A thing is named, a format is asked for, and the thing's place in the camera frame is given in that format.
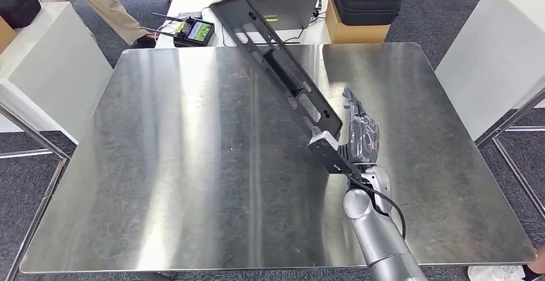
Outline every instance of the stainless steel table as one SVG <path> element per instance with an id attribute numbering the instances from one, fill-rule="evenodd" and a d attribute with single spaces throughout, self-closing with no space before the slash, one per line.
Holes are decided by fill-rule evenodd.
<path id="1" fill-rule="evenodd" d="M 419 264 L 534 258 L 417 44 L 291 50 L 338 113 L 348 86 L 378 121 Z M 364 265 L 346 178 L 280 104 L 235 48 L 126 51 L 21 271 Z"/>

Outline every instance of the laptop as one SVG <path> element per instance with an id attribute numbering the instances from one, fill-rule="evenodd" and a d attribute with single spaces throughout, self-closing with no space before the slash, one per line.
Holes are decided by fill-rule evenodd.
<path id="1" fill-rule="evenodd" d="M 250 0 L 274 30 L 298 30 L 308 27 L 318 0 Z"/>

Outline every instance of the black metal bracket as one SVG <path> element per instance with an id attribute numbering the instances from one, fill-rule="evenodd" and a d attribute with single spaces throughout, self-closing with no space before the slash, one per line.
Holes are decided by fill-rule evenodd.
<path id="1" fill-rule="evenodd" d="M 257 73 L 265 75 L 290 105 L 301 129 L 312 137 L 328 131 L 339 137 L 343 123 L 250 0 L 223 0 L 210 9 Z M 258 32 L 266 45 L 257 46 L 247 32 Z"/>

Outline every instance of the metal table leg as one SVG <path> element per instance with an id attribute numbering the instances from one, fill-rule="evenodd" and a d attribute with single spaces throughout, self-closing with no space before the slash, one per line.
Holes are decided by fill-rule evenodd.
<path id="1" fill-rule="evenodd" d="M 51 200 L 51 196 L 53 195 L 55 188 L 57 187 L 57 184 L 66 168 L 66 165 L 68 164 L 68 161 L 70 160 L 70 157 L 64 151 L 62 151 L 62 149 L 58 148 L 55 144 L 50 142 L 38 130 L 34 129 L 34 127 L 32 127 L 28 122 L 22 119 L 19 115 L 9 109 L 2 102 L 0 102 L 0 114 L 4 115 L 12 123 L 21 128 L 26 134 L 31 136 L 35 141 L 47 148 L 38 150 L 27 150 L 22 152 L 9 152 L 6 154 L 1 154 L 0 159 L 17 158 L 21 156 L 36 156 L 45 153 L 52 153 L 60 158 L 57 164 L 57 168 L 55 169 L 55 173 L 53 174 L 53 177 L 49 182 L 44 197 L 42 198 L 40 205 L 38 206 L 34 218 L 30 223 L 30 227 L 28 228 L 28 231 L 26 232 L 26 235 L 22 240 L 21 247 L 19 248 L 15 256 L 15 260 L 13 261 L 13 264 L 8 272 L 8 276 L 6 277 L 6 281 L 14 281 L 17 277 L 17 274 L 19 273 L 19 265 L 21 264 L 22 257 L 28 249 L 30 241 L 32 240 L 32 237 L 34 236 L 34 233 L 36 232 L 36 229 L 38 228 L 38 225 L 40 224 L 40 221 L 44 216 L 46 208 L 49 205 L 49 201 Z"/>
<path id="2" fill-rule="evenodd" d="M 524 191 L 526 194 L 528 194 L 528 197 L 532 201 L 533 205 L 541 215 L 543 219 L 545 219 L 545 208 L 539 198 L 535 195 L 535 192 L 532 190 L 530 185 L 528 184 L 526 178 L 524 178 L 523 174 L 515 164 L 514 160 L 509 156 L 509 153 L 507 153 L 507 150 L 503 147 L 501 142 L 499 141 L 498 136 L 502 134 L 505 131 L 508 132 L 521 132 L 521 131 L 532 131 L 532 132 L 540 132 L 545 131 L 545 127 L 542 126 L 536 126 L 536 127 L 520 127 L 516 126 L 514 127 L 513 124 L 515 124 L 517 121 L 519 121 L 525 114 L 528 113 L 531 109 L 533 109 L 537 104 L 541 103 L 545 99 L 545 88 L 541 89 L 534 97 L 532 97 L 528 102 L 526 102 L 520 109 L 516 110 L 511 116 L 509 116 L 502 124 L 499 125 L 496 129 L 494 129 L 489 135 L 485 136 L 482 140 L 477 142 L 477 148 L 482 149 L 488 142 L 493 141 L 496 148 L 499 150 L 502 158 L 505 160 L 517 180 L 521 183 L 521 185 L 524 188 Z"/>

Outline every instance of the robotic hand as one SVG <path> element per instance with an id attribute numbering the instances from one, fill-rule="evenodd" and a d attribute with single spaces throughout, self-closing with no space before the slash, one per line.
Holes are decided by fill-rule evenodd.
<path id="1" fill-rule="evenodd" d="M 405 244 L 404 233 L 399 233 L 389 216 L 395 204 L 390 199 L 388 174 L 376 164 L 379 128 L 365 113 L 360 101 L 348 88 L 344 89 L 344 108 L 350 113 L 349 141 L 340 145 L 337 139 L 343 125 L 341 119 L 250 1 L 224 0 L 213 3 L 210 8 L 240 53 L 257 73 L 270 80 L 279 92 L 280 102 L 309 135 L 308 149 L 329 173 L 344 174 L 348 178 L 344 211 L 352 220 L 374 279 L 426 280 Z M 267 45 L 257 46 L 246 31 L 258 32 Z M 237 33 L 246 37 L 241 40 Z"/>

